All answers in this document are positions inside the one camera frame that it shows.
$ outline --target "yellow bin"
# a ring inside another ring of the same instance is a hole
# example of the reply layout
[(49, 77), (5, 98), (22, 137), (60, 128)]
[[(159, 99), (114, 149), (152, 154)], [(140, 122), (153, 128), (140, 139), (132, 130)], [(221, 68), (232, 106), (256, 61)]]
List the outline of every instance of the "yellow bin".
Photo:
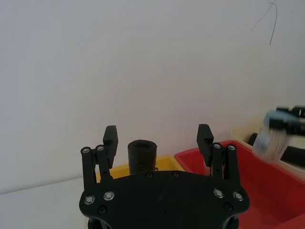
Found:
[[(158, 156), (156, 159), (156, 167), (159, 171), (166, 171), (166, 170), (180, 170), (184, 171), (181, 165), (176, 161), (173, 156)], [(110, 169), (110, 174), (113, 178), (125, 177), (129, 175), (129, 166), (117, 166)], [(96, 179), (99, 182), (101, 177), (98, 173), (96, 175)]]

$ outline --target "red bin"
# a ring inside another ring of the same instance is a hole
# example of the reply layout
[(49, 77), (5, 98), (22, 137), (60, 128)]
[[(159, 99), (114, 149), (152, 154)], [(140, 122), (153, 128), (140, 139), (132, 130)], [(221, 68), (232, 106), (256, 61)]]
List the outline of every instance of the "red bin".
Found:
[[(223, 146), (237, 146), (242, 186), (250, 198), (250, 208), (239, 215), (243, 229), (305, 229), (305, 183), (280, 167), (267, 164), (236, 141)], [(206, 175), (199, 149), (176, 154), (185, 171)]]

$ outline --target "screw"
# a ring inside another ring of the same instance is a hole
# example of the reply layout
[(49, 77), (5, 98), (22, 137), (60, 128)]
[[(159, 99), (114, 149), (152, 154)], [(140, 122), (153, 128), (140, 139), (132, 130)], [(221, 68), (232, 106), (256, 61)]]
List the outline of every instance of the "screw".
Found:
[(147, 173), (145, 173), (145, 176), (146, 176), (147, 178), (152, 178), (153, 173), (152, 173), (152, 172), (147, 172)]
[(104, 194), (104, 200), (112, 200), (114, 198), (114, 192), (108, 191)]
[(214, 189), (214, 195), (218, 198), (224, 197), (224, 193), (220, 189)]
[(232, 207), (231, 204), (225, 203), (225, 204), (224, 204), (224, 209), (227, 210), (227, 211), (232, 211), (232, 210), (233, 210), (233, 207)]
[(98, 212), (99, 214), (104, 214), (104, 213), (106, 213), (106, 212), (107, 212), (106, 206), (104, 206), (104, 205), (100, 206), (99, 209), (97, 210), (97, 212)]
[(215, 144), (214, 147), (215, 147), (216, 149), (219, 149), (221, 146), (220, 146), (219, 144)]
[(89, 149), (88, 148), (84, 148), (83, 150), (82, 150), (82, 153), (83, 154), (86, 154), (86, 153), (88, 153), (89, 152)]
[(238, 201), (243, 201), (244, 197), (242, 196), (242, 194), (240, 194), (239, 192), (234, 192), (233, 196), (235, 199), (237, 199)]
[(97, 151), (102, 151), (104, 149), (104, 147), (103, 146), (99, 146), (99, 147), (97, 147)]
[(180, 176), (180, 173), (178, 171), (173, 171), (173, 176), (174, 177), (179, 177)]
[(228, 148), (229, 148), (230, 150), (235, 150), (235, 147), (234, 147), (234, 146), (228, 146)]
[(94, 200), (95, 200), (95, 196), (87, 196), (86, 198), (85, 198), (85, 204), (86, 205), (89, 205), (89, 204), (92, 204), (93, 202), (94, 202)]

